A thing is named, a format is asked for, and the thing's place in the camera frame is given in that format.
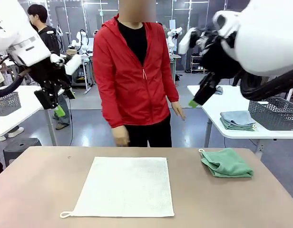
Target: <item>man in red jacket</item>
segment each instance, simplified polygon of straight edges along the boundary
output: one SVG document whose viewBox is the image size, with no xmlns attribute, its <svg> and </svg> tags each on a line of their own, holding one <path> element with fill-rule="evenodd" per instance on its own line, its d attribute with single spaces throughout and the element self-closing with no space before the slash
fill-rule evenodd
<svg viewBox="0 0 293 228">
<path fill-rule="evenodd" d="M 94 39 L 94 73 L 103 116 L 117 146 L 171 147 L 170 111 L 185 120 L 174 85 L 165 32 L 142 23 L 147 0 L 120 0 L 119 14 Z"/>
</svg>

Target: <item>black jacket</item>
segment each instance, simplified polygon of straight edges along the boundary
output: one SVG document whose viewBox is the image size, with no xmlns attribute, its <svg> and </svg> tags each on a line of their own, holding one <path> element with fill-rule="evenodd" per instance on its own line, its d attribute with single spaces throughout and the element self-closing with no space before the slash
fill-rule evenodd
<svg viewBox="0 0 293 228">
<path fill-rule="evenodd" d="M 59 48 L 59 43 L 58 43 L 58 38 L 56 36 L 56 29 L 47 26 L 46 28 L 42 29 L 39 32 L 39 36 L 45 43 L 46 47 L 53 52 L 54 54 L 57 54 L 58 56 L 60 55 L 60 48 Z"/>
</svg>

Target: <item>red jacket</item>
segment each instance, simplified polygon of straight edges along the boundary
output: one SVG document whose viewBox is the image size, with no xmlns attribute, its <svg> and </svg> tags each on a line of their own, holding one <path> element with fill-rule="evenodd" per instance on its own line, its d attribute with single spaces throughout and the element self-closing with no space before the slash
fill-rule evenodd
<svg viewBox="0 0 293 228">
<path fill-rule="evenodd" d="M 103 116 L 112 128 L 124 124 L 156 124 L 178 101 L 165 32 L 160 24 L 144 23 L 147 53 L 143 66 L 121 35 L 116 19 L 105 22 L 95 35 L 93 64 Z"/>
</svg>

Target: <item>folded towel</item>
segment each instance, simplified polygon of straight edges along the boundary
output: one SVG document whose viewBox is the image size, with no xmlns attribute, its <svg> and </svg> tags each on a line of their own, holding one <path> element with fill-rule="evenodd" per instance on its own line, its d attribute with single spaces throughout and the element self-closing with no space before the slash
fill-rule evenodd
<svg viewBox="0 0 293 228">
<path fill-rule="evenodd" d="M 214 177 L 252 177 L 253 170 L 231 148 L 218 152 L 205 152 L 200 149 L 202 163 L 208 166 Z"/>
<path fill-rule="evenodd" d="M 221 86 L 218 86 L 216 88 L 216 92 L 214 94 L 217 94 L 217 95 L 222 95 L 223 94 L 223 88 Z"/>
<path fill-rule="evenodd" d="M 251 118 L 249 111 L 224 112 L 221 113 L 221 117 L 236 125 L 255 124 L 255 120 Z"/>
<path fill-rule="evenodd" d="M 239 131 L 255 131 L 256 130 L 255 124 L 235 125 L 235 124 L 227 122 L 222 117 L 220 118 L 220 121 L 222 122 L 223 126 L 227 130 L 239 130 Z"/>
</svg>

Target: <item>shoe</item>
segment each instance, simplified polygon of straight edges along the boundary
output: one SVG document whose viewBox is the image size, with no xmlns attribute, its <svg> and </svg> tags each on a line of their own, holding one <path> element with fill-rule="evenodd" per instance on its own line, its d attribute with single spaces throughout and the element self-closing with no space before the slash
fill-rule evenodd
<svg viewBox="0 0 293 228">
<path fill-rule="evenodd" d="M 23 127 L 19 127 L 15 132 L 8 133 L 8 138 L 13 138 L 24 131 Z"/>
<path fill-rule="evenodd" d="M 4 135 L 0 136 L 0 142 L 5 141 L 5 140 L 6 140 L 6 137 Z"/>
<path fill-rule="evenodd" d="M 65 127 L 67 127 L 67 126 L 69 126 L 69 124 L 61 124 L 61 123 L 59 123 L 57 126 L 56 126 L 56 130 L 58 131 L 58 130 L 62 130 L 63 128 L 65 128 Z"/>
</svg>

